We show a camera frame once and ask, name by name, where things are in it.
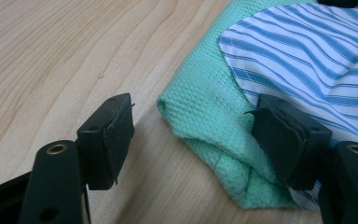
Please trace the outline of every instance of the black object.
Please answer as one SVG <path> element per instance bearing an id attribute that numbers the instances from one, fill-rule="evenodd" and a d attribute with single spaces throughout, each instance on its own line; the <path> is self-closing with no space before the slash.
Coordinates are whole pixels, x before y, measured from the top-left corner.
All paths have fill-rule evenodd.
<path id="1" fill-rule="evenodd" d="M 260 94 L 253 135 L 278 177 L 293 189 L 319 194 L 325 224 L 358 223 L 358 143 L 329 147 L 331 131 L 283 99 Z"/>
<path id="2" fill-rule="evenodd" d="M 358 0 L 318 0 L 318 3 L 331 7 L 357 7 Z"/>
<path id="3" fill-rule="evenodd" d="M 0 185 L 0 223 L 90 223 L 89 189 L 117 182 L 134 134 L 129 94 L 106 100 L 77 131 L 38 150 L 31 173 Z"/>

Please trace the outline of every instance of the tabletop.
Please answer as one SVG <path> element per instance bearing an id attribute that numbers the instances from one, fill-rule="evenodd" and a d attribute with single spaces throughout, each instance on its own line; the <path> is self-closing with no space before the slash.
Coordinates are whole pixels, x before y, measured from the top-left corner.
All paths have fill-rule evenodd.
<path id="1" fill-rule="evenodd" d="M 0 184 L 129 92 L 135 135 L 118 185 L 89 192 L 93 223 L 322 223 L 295 208 L 238 207 L 156 108 L 227 3 L 0 0 Z"/>

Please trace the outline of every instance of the teal knitted fabric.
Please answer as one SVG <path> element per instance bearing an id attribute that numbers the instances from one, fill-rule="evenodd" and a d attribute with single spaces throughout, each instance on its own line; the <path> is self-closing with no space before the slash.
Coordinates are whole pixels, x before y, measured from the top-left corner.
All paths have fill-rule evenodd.
<path id="1" fill-rule="evenodd" d="M 292 206 L 268 159 L 250 134 L 253 108 L 230 74 L 217 37 L 235 22 L 273 6 L 313 0 L 232 0 L 187 56 L 158 98 L 175 135 L 214 170 L 228 195 L 245 208 Z"/>

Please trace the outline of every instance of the textured fabric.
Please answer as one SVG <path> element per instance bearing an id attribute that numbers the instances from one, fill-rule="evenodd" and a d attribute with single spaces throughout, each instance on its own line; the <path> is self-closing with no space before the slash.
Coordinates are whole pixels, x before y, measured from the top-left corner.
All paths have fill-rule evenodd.
<path id="1" fill-rule="evenodd" d="M 278 96 L 332 130 L 335 142 L 358 142 L 358 8 L 272 7 L 232 25 L 219 44 L 251 104 L 258 93 Z M 317 210 L 319 188 L 291 193 Z"/>
<path id="2" fill-rule="evenodd" d="M 187 56 L 158 98 L 173 133 L 214 170 L 229 196 L 246 208 L 294 205 L 250 134 L 253 109 L 235 83 L 217 45 L 225 29 L 272 6 L 313 1 L 233 0 Z"/>

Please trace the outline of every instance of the blue and white striped fabric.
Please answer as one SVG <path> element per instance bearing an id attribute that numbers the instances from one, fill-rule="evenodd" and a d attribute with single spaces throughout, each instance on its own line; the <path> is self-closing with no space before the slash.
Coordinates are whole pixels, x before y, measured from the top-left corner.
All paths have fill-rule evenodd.
<path id="1" fill-rule="evenodd" d="M 281 97 L 333 131 L 333 141 L 358 142 L 358 8 L 271 7 L 218 41 L 253 105 L 259 93 Z M 308 192 L 292 195 L 299 206 L 317 203 Z"/>

